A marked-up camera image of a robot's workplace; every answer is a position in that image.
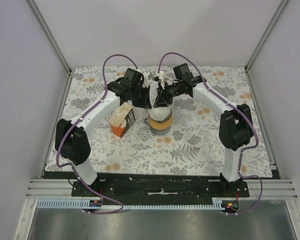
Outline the single white paper filter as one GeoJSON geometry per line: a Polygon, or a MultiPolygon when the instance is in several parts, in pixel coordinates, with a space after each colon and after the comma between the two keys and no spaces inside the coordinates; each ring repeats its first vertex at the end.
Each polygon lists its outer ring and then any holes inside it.
{"type": "Polygon", "coordinates": [[[170,106],[153,107],[148,110],[151,119],[157,122],[163,122],[171,114],[170,106]]]}

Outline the wooden dripper ring holder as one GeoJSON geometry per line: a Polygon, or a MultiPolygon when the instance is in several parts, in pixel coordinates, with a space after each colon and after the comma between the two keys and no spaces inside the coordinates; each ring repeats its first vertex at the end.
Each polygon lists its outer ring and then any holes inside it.
{"type": "Polygon", "coordinates": [[[149,121],[149,126],[152,127],[155,130],[166,130],[168,129],[172,123],[173,123],[173,117],[169,116],[167,119],[163,120],[163,121],[158,121],[158,120],[154,120],[152,119],[150,116],[148,117],[148,121],[149,121]]]}

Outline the glass coffee server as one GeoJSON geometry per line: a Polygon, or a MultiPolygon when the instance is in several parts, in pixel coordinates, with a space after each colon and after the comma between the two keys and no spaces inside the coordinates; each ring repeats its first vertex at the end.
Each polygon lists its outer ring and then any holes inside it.
{"type": "Polygon", "coordinates": [[[166,134],[170,131],[170,129],[171,129],[171,126],[169,126],[169,127],[166,128],[166,129],[163,129],[163,130],[159,130],[159,129],[153,128],[152,126],[150,126],[150,122],[149,122],[149,118],[148,118],[148,117],[146,117],[146,118],[144,119],[144,123],[145,123],[146,125],[149,126],[150,132],[151,132],[153,135],[155,135],[155,136],[163,136],[163,135],[166,135],[166,134]]]}

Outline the orange coffee filter box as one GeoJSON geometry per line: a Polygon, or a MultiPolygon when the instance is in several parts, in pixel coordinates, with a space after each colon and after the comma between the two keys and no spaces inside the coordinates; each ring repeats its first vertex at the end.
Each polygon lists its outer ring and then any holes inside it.
{"type": "Polygon", "coordinates": [[[126,134],[135,121],[133,107],[126,102],[116,108],[108,120],[113,134],[119,138],[126,134]]]}

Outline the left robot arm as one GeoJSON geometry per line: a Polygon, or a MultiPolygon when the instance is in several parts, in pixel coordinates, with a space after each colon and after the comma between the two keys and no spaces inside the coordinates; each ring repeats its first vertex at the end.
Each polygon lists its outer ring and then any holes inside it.
{"type": "Polygon", "coordinates": [[[150,84],[152,73],[141,73],[128,68],[123,77],[109,82],[101,96],[83,113],[71,120],[60,119],[56,124],[54,148],[57,157],[63,157],[74,167],[84,181],[83,191],[93,197],[100,192],[95,181],[97,173],[89,160],[91,146],[88,135],[100,121],[123,103],[131,101],[137,108],[151,109],[150,84]]]}

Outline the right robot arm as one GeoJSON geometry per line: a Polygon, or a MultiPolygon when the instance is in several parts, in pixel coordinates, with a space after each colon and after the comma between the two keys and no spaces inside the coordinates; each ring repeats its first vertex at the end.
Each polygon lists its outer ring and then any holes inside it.
{"type": "Polygon", "coordinates": [[[217,93],[201,76],[193,76],[186,63],[173,68],[176,82],[168,84],[164,71],[155,73],[158,82],[157,97],[148,112],[149,126],[162,133],[173,122],[171,105],[180,95],[189,95],[205,104],[219,118],[219,139],[225,147],[224,167],[220,174],[219,191],[225,197],[232,196],[242,181],[240,151],[250,143],[254,135],[251,109],[247,104],[233,105],[217,93]]]}

